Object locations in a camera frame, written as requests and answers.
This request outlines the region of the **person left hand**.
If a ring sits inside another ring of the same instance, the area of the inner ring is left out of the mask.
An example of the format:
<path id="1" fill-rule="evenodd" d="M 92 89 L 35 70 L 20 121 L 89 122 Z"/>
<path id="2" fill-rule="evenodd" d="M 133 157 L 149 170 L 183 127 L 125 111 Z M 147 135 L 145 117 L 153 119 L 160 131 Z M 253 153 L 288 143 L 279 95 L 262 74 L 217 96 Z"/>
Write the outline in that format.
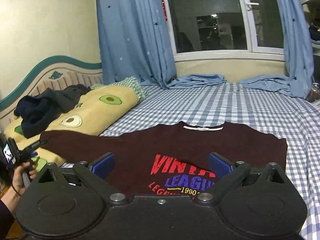
<path id="1" fill-rule="evenodd" d="M 21 163 L 18 167 L 16 167 L 12 179 L 11 187 L 14 189 L 14 191 L 21 196 L 25 192 L 25 186 L 23 182 L 23 174 L 27 173 L 27 177 L 30 180 L 33 180 L 37 176 L 37 163 L 33 163 L 30 165 L 30 162 Z"/>

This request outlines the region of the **person left forearm black sleeve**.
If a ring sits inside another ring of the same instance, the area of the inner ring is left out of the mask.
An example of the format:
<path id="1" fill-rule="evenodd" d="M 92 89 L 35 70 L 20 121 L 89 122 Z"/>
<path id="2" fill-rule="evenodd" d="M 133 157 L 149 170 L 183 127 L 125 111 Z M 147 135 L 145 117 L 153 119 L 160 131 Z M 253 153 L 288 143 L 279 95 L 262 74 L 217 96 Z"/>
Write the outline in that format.
<path id="1" fill-rule="evenodd" d="M 24 193 L 23 183 L 13 183 L 1 198 L 1 239 L 5 239 L 15 219 L 14 212 Z"/>

